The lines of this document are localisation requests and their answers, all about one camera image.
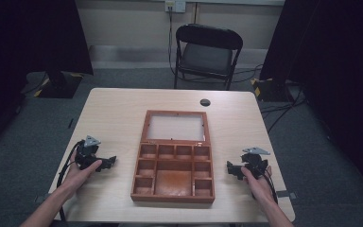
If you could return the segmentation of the white wall socket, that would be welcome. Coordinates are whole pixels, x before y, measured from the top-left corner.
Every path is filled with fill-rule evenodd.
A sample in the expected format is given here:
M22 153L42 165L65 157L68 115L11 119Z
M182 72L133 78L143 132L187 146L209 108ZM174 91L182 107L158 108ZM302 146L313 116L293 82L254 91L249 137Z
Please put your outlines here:
M186 2L184 0L165 0L164 10L166 12L185 13Z

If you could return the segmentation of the person's right hand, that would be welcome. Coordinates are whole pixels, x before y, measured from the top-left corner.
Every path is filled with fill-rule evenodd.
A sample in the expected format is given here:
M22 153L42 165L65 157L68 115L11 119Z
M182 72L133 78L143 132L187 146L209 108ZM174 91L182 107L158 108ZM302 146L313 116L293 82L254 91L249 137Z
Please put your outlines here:
M245 175L244 181L248 185L251 193L253 194L259 205L260 201L274 201L271 186L268 183L272 175L271 166L268 166L265 172L265 176L259 179L255 179L251 172L243 166L241 167L241 171Z

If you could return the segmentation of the person's left hand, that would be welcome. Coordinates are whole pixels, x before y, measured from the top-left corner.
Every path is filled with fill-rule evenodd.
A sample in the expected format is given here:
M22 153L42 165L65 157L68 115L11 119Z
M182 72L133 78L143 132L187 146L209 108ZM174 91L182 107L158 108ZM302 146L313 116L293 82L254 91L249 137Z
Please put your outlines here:
M80 170L75 161L76 154L70 158L71 164L67 171L65 180L60 186L64 190L64 197L69 200L77 190L87 181L87 179L101 166L102 161L97 160L85 169Z

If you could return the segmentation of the grey table edge bracket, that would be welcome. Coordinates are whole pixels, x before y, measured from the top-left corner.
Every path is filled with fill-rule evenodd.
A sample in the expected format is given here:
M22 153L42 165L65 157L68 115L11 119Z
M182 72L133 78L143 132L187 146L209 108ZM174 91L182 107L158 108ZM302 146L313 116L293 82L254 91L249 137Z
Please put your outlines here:
M287 198L289 197L291 200L296 200L297 195L294 192L289 192L287 190L276 191L276 195L278 198Z

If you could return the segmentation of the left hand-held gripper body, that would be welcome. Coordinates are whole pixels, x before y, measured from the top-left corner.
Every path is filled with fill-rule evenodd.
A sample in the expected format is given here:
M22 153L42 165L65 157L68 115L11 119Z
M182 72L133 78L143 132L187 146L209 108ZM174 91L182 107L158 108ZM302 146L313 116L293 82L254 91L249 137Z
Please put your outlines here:
M80 170L89 167L97 160L95 154L99 144L100 141L90 135L87 135L85 140L78 142L75 162Z

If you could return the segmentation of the black stand base striped tape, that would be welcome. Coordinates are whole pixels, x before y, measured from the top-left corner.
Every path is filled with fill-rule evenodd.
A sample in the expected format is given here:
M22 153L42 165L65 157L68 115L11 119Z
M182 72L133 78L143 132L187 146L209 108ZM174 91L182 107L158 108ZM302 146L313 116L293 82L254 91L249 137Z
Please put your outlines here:
M72 98L81 83L81 74L63 73L61 71L48 71L48 79L35 93L40 98Z
M292 102L294 100L285 83L274 79L252 79L251 85L258 100L264 102Z

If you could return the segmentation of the black folding chair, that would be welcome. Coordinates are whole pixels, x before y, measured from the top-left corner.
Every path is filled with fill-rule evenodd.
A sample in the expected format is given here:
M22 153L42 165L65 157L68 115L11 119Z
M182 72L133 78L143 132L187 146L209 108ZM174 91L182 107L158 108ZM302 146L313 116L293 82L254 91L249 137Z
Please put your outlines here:
M229 90L234 69L243 47L241 36L233 30L199 24L180 26L176 31L177 55L174 88L179 74L224 81Z

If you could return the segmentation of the brown wooden compartment box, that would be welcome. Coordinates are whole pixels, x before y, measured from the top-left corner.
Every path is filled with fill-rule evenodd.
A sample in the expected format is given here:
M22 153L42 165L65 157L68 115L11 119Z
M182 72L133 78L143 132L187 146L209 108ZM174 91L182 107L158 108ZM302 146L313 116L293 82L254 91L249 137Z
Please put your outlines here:
M215 200L205 112L147 111L130 196L150 202Z

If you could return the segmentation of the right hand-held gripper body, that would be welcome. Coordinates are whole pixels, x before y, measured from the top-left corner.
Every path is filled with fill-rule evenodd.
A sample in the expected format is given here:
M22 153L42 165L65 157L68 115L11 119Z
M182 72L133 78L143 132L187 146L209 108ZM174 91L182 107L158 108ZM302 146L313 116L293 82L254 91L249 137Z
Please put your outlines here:
M244 148L241 155L242 162L255 179L263 176L268 168L268 161L261 158L262 155L270 155L269 151L262 148Z

